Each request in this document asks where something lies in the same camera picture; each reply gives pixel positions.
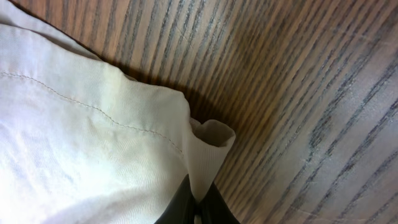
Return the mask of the beige cotton shorts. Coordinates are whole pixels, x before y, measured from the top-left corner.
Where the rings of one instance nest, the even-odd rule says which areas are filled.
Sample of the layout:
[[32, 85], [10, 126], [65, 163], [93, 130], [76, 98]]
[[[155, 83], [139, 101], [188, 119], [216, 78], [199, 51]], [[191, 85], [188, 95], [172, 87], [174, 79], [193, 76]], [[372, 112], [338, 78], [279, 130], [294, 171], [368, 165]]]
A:
[[236, 135], [1, 2], [1, 222], [155, 223], [203, 200]]

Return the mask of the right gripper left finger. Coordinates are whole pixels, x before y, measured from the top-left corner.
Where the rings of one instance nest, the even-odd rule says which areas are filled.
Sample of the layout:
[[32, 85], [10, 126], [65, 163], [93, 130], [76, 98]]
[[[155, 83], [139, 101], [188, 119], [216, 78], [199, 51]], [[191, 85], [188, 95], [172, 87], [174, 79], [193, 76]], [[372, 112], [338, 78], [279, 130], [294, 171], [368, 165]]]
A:
[[155, 224], [194, 224], [195, 207], [196, 203], [190, 188], [190, 179], [186, 175]]

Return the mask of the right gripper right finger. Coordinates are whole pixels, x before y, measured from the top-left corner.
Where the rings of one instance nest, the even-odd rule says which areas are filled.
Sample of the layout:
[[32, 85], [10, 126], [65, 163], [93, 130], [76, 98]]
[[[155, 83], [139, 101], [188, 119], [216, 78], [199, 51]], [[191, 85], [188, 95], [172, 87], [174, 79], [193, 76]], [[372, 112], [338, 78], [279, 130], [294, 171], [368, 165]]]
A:
[[240, 224], [228, 208], [214, 182], [198, 204], [198, 209], [202, 224]]

